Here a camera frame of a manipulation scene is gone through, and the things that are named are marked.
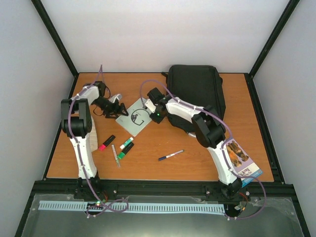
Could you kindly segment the grey notebook with G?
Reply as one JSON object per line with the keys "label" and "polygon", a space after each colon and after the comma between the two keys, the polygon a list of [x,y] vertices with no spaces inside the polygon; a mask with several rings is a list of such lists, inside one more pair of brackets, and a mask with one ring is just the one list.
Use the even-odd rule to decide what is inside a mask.
{"label": "grey notebook with G", "polygon": [[136,137],[151,121],[149,109],[144,109],[141,99],[138,99],[128,109],[128,116],[119,116],[116,122],[133,137]]}

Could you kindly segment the black student backpack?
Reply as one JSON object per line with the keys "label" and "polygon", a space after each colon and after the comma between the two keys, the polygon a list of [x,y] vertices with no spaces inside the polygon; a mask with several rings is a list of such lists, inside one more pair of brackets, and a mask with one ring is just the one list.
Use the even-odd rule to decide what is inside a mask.
{"label": "black student backpack", "polygon": [[217,69],[209,65],[173,65],[167,73],[167,89],[176,97],[192,105],[216,109],[217,116],[224,118],[226,103],[223,79]]}

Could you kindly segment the dog picture book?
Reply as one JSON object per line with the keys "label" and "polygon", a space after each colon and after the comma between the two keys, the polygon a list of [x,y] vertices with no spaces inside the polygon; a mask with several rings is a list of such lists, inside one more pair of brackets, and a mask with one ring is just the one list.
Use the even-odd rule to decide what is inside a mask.
{"label": "dog picture book", "polygon": [[241,178],[242,187],[252,182],[253,177],[259,177],[263,174],[259,166],[234,139],[226,144],[226,148],[235,173],[243,177]]}

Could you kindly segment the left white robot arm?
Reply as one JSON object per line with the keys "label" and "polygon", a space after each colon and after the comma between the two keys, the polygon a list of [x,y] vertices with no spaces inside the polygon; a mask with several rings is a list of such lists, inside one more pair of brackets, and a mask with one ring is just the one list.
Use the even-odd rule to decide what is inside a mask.
{"label": "left white robot arm", "polygon": [[96,199],[102,195],[103,187],[94,163],[92,152],[98,149],[96,127],[90,113],[90,105],[102,110],[108,119],[128,116],[121,94],[105,97],[108,87],[102,81],[85,84],[82,90],[70,99],[61,101],[61,127],[70,139],[78,164],[78,193],[86,193]]}

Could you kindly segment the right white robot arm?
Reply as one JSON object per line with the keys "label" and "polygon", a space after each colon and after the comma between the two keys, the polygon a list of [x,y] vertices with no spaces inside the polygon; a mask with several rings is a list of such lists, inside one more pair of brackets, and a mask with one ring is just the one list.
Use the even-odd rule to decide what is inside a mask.
{"label": "right white robot arm", "polygon": [[199,144],[207,148],[217,168],[222,195],[232,199],[241,189],[242,180],[237,177],[224,145],[226,129],[215,108],[195,106],[179,97],[163,95],[156,87],[147,96],[144,106],[152,112],[153,121],[160,123],[167,118],[172,126],[192,133]]}

